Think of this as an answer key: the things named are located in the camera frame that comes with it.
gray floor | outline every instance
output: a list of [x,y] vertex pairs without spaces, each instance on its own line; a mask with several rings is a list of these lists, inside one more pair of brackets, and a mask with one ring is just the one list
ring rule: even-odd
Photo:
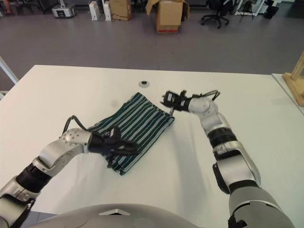
[[[304,49],[304,19],[285,17],[283,3],[273,19],[230,16],[228,27],[201,26],[207,10],[192,10],[178,34],[157,34],[153,15],[128,21],[91,21],[52,15],[0,18],[0,55],[21,78],[33,65],[67,65],[238,73],[292,71]],[[0,90],[12,82],[0,71]]]
[[28,227],[30,225],[33,225],[37,222],[40,222],[42,220],[48,219],[48,218],[53,217],[53,216],[54,216],[53,214],[31,211],[28,215],[28,218],[22,224],[21,228]]

table surface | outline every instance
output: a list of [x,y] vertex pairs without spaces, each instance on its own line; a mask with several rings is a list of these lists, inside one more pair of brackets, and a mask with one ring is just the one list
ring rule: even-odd
[[[140,88],[141,80],[150,82]],[[34,66],[0,101],[0,186],[19,174],[76,115],[91,126],[141,92],[221,92],[216,100],[262,176],[262,186],[296,227],[303,224],[304,117],[271,76],[230,73]],[[62,213],[105,203],[141,203],[200,227],[227,227],[228,195],[212,171],[214,157],[198,118],[175,112],[174,123],[125,175],[99,154],[75,157],[43,189],[33,210]]]
[[272,77],[276,80],[276,82],[282,87],[282,89],[287,93],[287,95],[290,97],[290,99],[294,102],[294,104],[298,107],[301,113],[304,115],[304,107],[300,107],[293,94],[291,93],[290,89],[288,88],[285,80],[282,77],[282,74],[271,74]]

white box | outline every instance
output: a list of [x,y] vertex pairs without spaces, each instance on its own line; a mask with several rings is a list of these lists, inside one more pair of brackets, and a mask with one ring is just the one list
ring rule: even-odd
[[100,11],[96,1],[92,1],[89,4],[92,20],[98,20],[100,18]]
[[105,20],[111,20],[111,10],[108,1],[104,3],[104,15],[105,15]]

tripod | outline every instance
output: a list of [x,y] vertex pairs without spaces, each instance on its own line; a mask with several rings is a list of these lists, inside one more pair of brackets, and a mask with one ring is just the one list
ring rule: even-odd
[[252,4],[251,4],[251,0],[247,0],[246,2],[244,2],[240,8],[238,8],[236,11],[234,11],[232,14],[235,14],[236,12],[243,12],[243,14],[241,13],[241,19],[239,20],[239,22],[242,21],[243,16],[245,15],[246,12],[251,13],[251,17],[253,20],[253,12],[252,12]]

green striped fabric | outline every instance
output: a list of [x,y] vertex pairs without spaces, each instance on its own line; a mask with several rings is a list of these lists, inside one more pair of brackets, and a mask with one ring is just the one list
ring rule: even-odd
[[122,139],[139,145],[140,153],[132,156],[116,156],[112,168],[120,175],[126,174],[155,143],[162,132],[174,121],[174,117],[153,105],[141,93],[136,93],[112,116],[90,127],[90,131],[104,134],[118,126]]

